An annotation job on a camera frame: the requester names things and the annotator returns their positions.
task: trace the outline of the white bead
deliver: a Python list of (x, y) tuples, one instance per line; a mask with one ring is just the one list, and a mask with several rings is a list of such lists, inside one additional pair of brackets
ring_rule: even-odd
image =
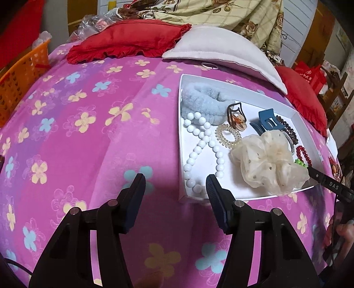
[(184, 166), (183, 166), (183, 170), (184, 171), (191, 171), (192, 170), (192, 165), (191, 164), (185, 164)]
[(199, 112), (194, 113), (194, 118), (199, 119), (201, 117), (201, 114)]
[(224, 158), (219, 158), (218, 160), (216, 160), (216, 163), (224, 164), (225, 163), (225, 159)]
[(193, 126), (193, 125), (189, 125), (189, 126), (187, 127), (187, 131), (188, 131), (188, 132), (193, 132), (193, 131), (194, 131), (194, 126)]
[(224, 169), (225, 169), (224, 165), (222, 165), (222, 164), (216, 165), (216, 170), (217, 171), (224, 171)]
[(210, 141), (209, 141), (209, 147), (210, 147), (210, 148), (213, 148), (215, 145), (216, 145), (216, 143), (215, 143), (214, 140), (210, 140)]
[(199, 133), (200, 133), (200, 130), (199, 130), (198, 128), (195, 128), (195, 129), (193, 130), (193, 135), (198, 136)]
[(209, 137), (209, 136), (204, 136), (204, 137), (203, 137), (203, 141), (204, 141), (205, 143), (209, 143), (209, 142), (210, 142), (210, 137)]
[(195, 186), (193, 187), (192, 190), (193, 190), (194, 193), (201, 193), (201, 191), (202, 191), (202, 186), (199, 185), (199, 184), (197, 184), (197, 185), (195, 185)]
[(224, 177), (224, 172), (218, 171), (215, 173), (215, 175), (216, 175), (216, 177), (222, 178), (222, 177)]
[(224, 153), (222, 153), (221, 151), (216, 153), (217, 158), (221, 158), (222, 156), (224, 156)]
[(219, 146), (219, 145), (215, 145), (215, 146), (213, 147), (213, 151), (214, 151), (215, 153), (219, 152), (219, 151), (220, 151), (220, 146)]
[(193, 188), (195, 186), (195, 180), (194, 179), (189, 179), (187, 181), (187, 187)]
[(192, 178), (192, 173), (190, 173), (189, 171), (185, 171), (184, 173), (184, 179), (185, 180), (189, 180)]
[(195, 160), (193, 158), (188, 158), (187, 163), (193, 166), (195, 164)]
[(186, 119), (186, 120), (184, 121), (184, 125), (186, 125), (187, 127), (188, 127), (189, 125), (191, 125), (191, 124), (192, 124), (192, 121), (189, 120), (189, 119)]
[(201, 148), (199, 146), (196, 146), (194, 148), (194, 152), (197, 152), (198, 154), (200, 154), (201, 153)]
[(193, 119), (194, 119), (193, 113), (188, 113), (188, 114), (187, 114), (187, 118), (188, 118), (189, 120), (193, 120)]
[(197, 159), (198, 153), (193, 151), (193, 152), (191, 152), (191, 153), (189, 154), (189, 157), (190, 157), (190, 158), (193, 158), (193, 159)]
[(206, 119), (204, 117), (199, 118), (199, 124), (203, 125), (206, 122)]
[(206, 143), (205, 143), (205, 141), (203, 141), (203, 140), (200, 140), (199, 143), (198, 143), (198, 146), (199, 146), (200, 148), (204, 148), (205, 145), (206, 145)]
[(204, 137), (204, 134), (205, 134), (205, 132), (203, 132), (203, 131), (200, 131), (200, 132), (199, 132), (199, 135), (198, 135), (198, 137), (199, 137), (200, 139), (203, 139), (203, 137)]
[(211, 125), (209, 122), (205, 122), (203, 126), (205, 129), (209, 129)]

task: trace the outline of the silver bracelet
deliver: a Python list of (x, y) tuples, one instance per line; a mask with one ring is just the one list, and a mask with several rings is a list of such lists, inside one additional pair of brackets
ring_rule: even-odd
[[(223, 131), (229, 131), (235, 137), (235, 141), (227, 140), (225, 136), (222, 134)], [(216, 135), (216, 139), (218, 139), (220, 144), (230, 149), (233, 149), (241, 140), (240, 132), (232, 128), (229, 124), (219, 125), (216, 128), (215, 135)]]
[(290, 148), (291, 148), (291, 155), (295, 154), (295, 147), (294, 147), (294, 143), (292, 142), (290, 136), (288, 135), (288, 133), (286, 133), (285, 131), (282, 131), (284, 136), (286, 137), (286, 139), (289, 141), (290, 143)]

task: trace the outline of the white pillow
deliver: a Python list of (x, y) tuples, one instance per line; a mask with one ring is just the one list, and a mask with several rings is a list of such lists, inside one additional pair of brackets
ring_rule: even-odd
[(220, 27), (193, 25), (164, 59), (197, 59), (220, 64), (273, 83), (283, 93), (286, 87), (265, 54), (241, 35)]

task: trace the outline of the white paneled wall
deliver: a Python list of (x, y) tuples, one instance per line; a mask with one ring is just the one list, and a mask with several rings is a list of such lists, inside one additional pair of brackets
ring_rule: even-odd
[(283, 0), (284, 22), (280, 57), (291, 67), (305, 42), (315, 15), (317, 0)]
[[(124, 4), (129, 4), (132, 1), (128, 0), (117, 0), (117, 7), (123, 7)], [(108, 0), (98, 0), (98, 7), (97, 7), (97, 13), (98, 14), (105, 14), (108, 12)]]

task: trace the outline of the red bead bracelet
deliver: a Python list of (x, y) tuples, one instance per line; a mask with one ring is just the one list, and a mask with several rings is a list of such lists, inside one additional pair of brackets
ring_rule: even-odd
[(303, 146), (300, 145), (300, 146), (296, 147), (296, 156), (303, 162), (302, 156), (301, 156), (301, 151), (302, 151), (302, 153), (305, 156), (305, 159), (307, 161), (307, 165), (311, 167), (312, 166), (312, 162), (310, 160), (310, 157), (307, 155), (307, 152), (306, 152), (305, 148), (303, 148)]

